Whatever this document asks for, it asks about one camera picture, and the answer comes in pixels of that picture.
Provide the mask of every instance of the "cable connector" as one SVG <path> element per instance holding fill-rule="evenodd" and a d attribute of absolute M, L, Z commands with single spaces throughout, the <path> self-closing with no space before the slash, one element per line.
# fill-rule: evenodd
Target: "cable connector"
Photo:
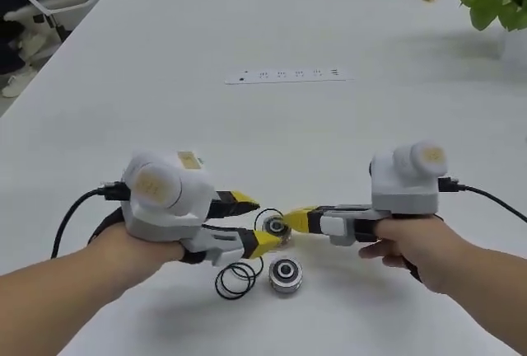
<path fill-rule="evenodd" d="M 130 189 L 122 181 L 112 181 L 110 183 L 104 183 L 104 185 L 98 190 L 100 191 L 100 195 L 103 195 L 107 201 L 130 200 Z"/>
<path fill-rule="evenodd" d="M 459 179 L 452 177 L 440 177 L 437 179 L 437 186 L 440 193 L 459 193 L 464 190 L 464 186 L 459 184 Z"/>

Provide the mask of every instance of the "ball bearing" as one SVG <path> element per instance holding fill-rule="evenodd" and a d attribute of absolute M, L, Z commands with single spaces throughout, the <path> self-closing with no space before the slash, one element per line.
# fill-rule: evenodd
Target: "ball bearing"
<path fill-rule="evenodd" d="M 270 216 L 265 218 L 262 230 L 282 239 L 280 246 L 285 246 L 291 240 L 291 228 L 286 226 L 281 216 Z"/>
<path fill-rule="evenodd" d="M 280 257 L 269 266 L 269 282 L 280 294 L 292 294 L 302 285 L 302 266 L 290 257 Z"/>

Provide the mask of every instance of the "finger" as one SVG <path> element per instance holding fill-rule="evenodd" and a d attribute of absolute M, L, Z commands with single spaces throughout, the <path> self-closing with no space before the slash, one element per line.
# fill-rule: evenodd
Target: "finger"
<path fill-rule="evenodd" d="M 163 249 L 162 259 L 164 261 L 179 261 L 184 256 L 184 248 L 179 242 L 160 243 L 159 247 Z"/>
<path fill-rule="evenodd" d="M 376 257 L 383 257 L 385 255 L 396 254 L 397 248 L 395 243 L 389 240 L 378 241 L 373 245 L 363 247 L 359 250 L 359 256 L 362 259 L 375 259 Z"/>
<path fill-rule="evenodd" d="M 403 236 L 405 220 L 386 218 L 375 226 L 375 234 L 381 239 L 398 241 Z"/>
<path fill-rule="evenodd" d="M 382 258 L 382 264 L 387 267 L 406 268 L 403 257 L 400 255 L 386 255 Z"/>

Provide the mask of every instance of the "wrist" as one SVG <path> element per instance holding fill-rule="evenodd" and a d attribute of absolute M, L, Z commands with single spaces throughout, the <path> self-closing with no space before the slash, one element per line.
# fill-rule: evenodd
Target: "wrist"
<path fill-rule="evenodd" d="M 89 260 L 89 264 L 97 268 L 97 278 L 108 296 L 108 302 L 118 299 L 132 287 L 133 269 L 126 259 L 120 259 L 115 253 L 109 253 L 96 245 L 89 245 L 78 253 L 83 254 L 83 259 Z"/>
<path fill-rule="evenodd" d="M 466 288 L 465 284 L 471 280 L 471 273 L 480 259 L 483 249 L 466 242 L 446 270 L 444 294 L 454 298 L 460 289 Z"/>

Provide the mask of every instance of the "yellow label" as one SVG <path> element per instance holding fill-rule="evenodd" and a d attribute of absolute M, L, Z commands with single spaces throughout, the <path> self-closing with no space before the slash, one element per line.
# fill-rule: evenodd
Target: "yellow label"
<path fill-rule="evenodd" d="M 194 156 L 193 152 L 178 152 L 178 157 L 185 169 L 201 169 L 199 160 Z"/>
<path fill-rule="evenodd" d="M 149 198 L 158 204 L 163 204 L 168 193 L 165 181 L 148 171 L 141 171 L 133 186 L 133 191 Z"/>
<path fill-rule="evenodd" d="M 441 164 L 445 161 L 442 148 L 425 148 L 422 150 L 422 160 L 431 164 Z"/>

